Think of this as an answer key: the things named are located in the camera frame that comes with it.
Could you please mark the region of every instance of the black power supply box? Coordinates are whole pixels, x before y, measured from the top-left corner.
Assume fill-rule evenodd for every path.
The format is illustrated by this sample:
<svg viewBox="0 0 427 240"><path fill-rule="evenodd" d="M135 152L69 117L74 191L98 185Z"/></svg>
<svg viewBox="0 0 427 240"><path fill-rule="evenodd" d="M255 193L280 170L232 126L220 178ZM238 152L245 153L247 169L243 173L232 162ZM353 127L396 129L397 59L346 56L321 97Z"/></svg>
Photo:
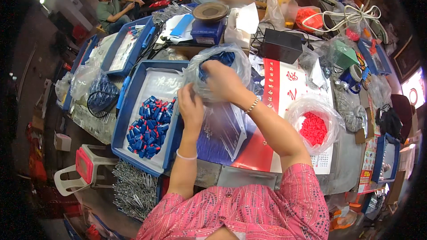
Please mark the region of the black power supply box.
<svg viewBox="0 0 427 240"><path fill-rule="evenodd" d="M262 51L263 57L294 64L302 54L301 37L266 28Z"/></svg>

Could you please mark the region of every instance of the plastic stool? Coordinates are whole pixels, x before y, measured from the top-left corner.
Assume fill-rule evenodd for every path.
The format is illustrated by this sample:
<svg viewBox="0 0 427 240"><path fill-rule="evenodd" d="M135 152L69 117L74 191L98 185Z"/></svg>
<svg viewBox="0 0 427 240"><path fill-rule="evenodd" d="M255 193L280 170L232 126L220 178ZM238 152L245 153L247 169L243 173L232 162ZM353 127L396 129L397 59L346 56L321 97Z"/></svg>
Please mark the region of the plastic stool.
<svg viewBox="0 0 427 240"><path fill-rule="evenodd" d="M82 145L76 152L76 164L55 173L54 180L58 191L63 196L71 195L77 191L91 187L96 188L111 188L112 185L99 185L96 184L99 165L116 165L119 159L114 155L111 157L97 156L93 152L96 150L103 150L105 147ZM62 180L61 174L77 171L80 174L80 179ZM69 188L79 188L76 191L67 191Z"/></svg>

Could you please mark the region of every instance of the green shirt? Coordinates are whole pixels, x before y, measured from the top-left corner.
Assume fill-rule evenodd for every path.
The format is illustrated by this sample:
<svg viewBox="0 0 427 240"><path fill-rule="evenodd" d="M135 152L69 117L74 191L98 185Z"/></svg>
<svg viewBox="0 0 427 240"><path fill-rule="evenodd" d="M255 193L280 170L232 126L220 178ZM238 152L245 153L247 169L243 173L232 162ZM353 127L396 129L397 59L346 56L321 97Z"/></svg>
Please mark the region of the green shirt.
<svg viewBox="0 0 427 240"><path fill-rule="evenodd" d="M97 7L97 17L104 30L108 31L111 22L107 21L110 15L116 15L120 12L120 0L110 0L108 2L99 2Z"/></svg>

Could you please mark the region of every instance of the pink patterned shirt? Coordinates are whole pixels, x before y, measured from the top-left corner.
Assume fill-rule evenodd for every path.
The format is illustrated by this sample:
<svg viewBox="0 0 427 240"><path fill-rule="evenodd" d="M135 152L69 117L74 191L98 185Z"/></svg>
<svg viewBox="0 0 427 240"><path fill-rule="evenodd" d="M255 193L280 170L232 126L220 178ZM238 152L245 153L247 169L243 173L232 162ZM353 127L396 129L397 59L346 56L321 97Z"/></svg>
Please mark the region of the pink patterned shirt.
<svg viewBox="0 0 427 240"><path fill-rule="evenodd" d="M329 213L313 168L295 164L283 174L279 191L251 184L213 186L189 200L166 194L137 239L205 239L221 226L239 239L327 239Z"/></svg>

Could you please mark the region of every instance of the woman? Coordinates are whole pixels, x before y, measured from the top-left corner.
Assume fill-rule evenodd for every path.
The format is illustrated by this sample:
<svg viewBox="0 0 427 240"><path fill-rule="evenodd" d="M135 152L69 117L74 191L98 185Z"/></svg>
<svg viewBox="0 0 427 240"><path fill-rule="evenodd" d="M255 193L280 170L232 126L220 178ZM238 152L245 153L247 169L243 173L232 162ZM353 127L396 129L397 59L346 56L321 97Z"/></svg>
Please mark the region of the woman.
<svg viewBox="0 0 427 240"><path fill-rule="evenodd" d="M204 110L201 98L188 84L178 91L185 128L169 189L145 219L137 239L327 239L328 208L301 136L258 102L232 68L210 60L203 69L209 74L211 91L248 113L279 154L283 170L280 190L260 184L214 186L193 196L196 141Z"/></svg>

